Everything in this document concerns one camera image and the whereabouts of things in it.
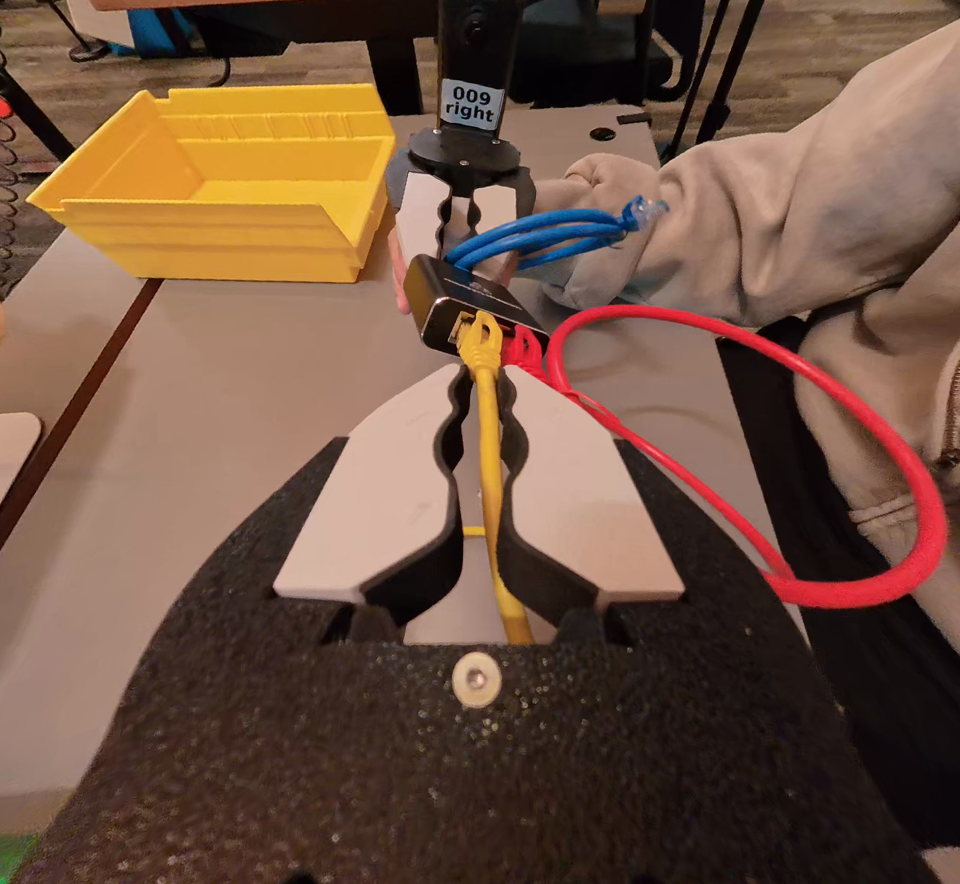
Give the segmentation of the person's right hand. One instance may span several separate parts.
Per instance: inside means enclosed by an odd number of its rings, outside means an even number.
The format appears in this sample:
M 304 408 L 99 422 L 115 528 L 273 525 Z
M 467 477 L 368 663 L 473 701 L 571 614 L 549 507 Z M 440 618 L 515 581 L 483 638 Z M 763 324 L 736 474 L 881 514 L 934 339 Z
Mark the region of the person's right hand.
M 402 254 L 402 243 L 399 230 L 396 226 L 390 229 L 388 248 L 390 254 L 391 281 L 395 293 L 396 306 L 402 315 L 410 315 L 411 308 L 404 291 L 407 265 Z

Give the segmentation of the person's right forearm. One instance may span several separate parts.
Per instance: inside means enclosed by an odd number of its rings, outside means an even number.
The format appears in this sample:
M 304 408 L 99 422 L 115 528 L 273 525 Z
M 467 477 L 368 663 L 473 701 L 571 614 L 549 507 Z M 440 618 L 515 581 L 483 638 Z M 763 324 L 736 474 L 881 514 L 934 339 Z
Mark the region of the person's right forearm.
M 763 326 L 909 277 L 958 225 L 958 21 L 855 75 L 788 132 L 695 146 L 660 169 L 592 154 L 535 209 L 666 212 L 523 273 L 577 310 L 614 298 Z

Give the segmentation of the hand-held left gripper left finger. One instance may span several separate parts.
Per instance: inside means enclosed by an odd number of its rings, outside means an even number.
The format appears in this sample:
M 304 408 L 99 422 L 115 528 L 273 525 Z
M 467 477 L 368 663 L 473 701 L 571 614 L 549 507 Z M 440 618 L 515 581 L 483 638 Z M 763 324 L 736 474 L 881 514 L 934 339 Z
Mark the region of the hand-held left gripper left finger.
M 273 581 L 276 595 L 378 607 L 397 626 L 445 598 L 463 567 L 453 472 L 465 416 L 466 368 L 448 364 L 360 422 Z

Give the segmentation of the blue floor bin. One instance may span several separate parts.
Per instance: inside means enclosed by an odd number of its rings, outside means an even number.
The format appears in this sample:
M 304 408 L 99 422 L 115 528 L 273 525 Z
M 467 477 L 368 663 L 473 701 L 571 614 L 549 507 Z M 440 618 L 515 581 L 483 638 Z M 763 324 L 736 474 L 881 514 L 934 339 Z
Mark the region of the blue floor bin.
M 132 9 L 126 18 L 136 55 L 144 60 L 183 59 L 194 55 L 195 26 L 176 8 Z

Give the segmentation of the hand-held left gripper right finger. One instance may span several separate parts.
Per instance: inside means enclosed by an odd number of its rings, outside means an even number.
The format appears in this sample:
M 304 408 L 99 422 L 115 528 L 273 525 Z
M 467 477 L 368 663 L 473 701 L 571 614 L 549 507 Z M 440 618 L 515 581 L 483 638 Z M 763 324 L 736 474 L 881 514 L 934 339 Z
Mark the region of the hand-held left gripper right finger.
M 519 366 L 500 371 L 497 394 L 507 590 L 554 628 L 571 612 L 680 600 L 685 584 L 614 436 Z

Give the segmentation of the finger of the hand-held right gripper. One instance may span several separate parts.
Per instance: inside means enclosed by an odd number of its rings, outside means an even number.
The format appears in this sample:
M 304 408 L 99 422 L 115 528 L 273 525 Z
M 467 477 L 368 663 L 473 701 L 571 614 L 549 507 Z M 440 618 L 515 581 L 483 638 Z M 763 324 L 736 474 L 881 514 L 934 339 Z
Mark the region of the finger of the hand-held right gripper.
M 510 186 L 491 185 L 477 189 L 472 197 L 472 204 L 479 211 L 479 219 L 466 240 L 470 244 L 479 233 L 495 229 L 518 218 L 517 193 Z M 509 283 L 519 260 L 517 251 L 504 252 L 481 261 L 472 268 L 471 272 L 475 276 L 497 283 Z
M 451 198 L 452 188 L 442 179 L 422 172 L 407 174 L 395 219 L 399 250 L 405 264 L 413 263 L 421 254 L 441 256 Z

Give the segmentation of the yellow plastic bin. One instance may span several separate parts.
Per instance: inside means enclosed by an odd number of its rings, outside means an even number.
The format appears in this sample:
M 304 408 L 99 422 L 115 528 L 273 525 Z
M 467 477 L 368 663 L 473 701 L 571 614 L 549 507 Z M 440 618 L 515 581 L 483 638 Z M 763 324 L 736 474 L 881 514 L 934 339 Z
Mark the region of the yellow plastic bin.
M 374 84 L 141 90 L 27 201 L 138 278 L 353 283 L 396 147 Z

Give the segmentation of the black ethernet splitter box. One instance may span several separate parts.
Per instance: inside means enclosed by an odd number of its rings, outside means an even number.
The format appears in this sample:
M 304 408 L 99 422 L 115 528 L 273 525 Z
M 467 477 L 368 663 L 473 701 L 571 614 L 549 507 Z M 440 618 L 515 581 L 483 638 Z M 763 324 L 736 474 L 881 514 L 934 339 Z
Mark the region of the black ethernet splitter box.
M 491 315 L 506 336 L 526 327 L 546 351 L 549 333 L 505 286 L 428 254 L 410 261 L 403 291 L 422 343 L 431 350 L 459 354 L 457 339 L 480 311 Z

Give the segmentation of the black office chair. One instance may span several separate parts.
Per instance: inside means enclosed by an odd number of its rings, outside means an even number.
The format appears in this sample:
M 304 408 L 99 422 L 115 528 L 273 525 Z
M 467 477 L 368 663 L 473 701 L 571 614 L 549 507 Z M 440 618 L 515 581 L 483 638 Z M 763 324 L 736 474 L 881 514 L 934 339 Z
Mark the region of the black office chair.
M 690 87 L 707 0 L 538 0 L 508 90 L 536 108 L 670 102 Z

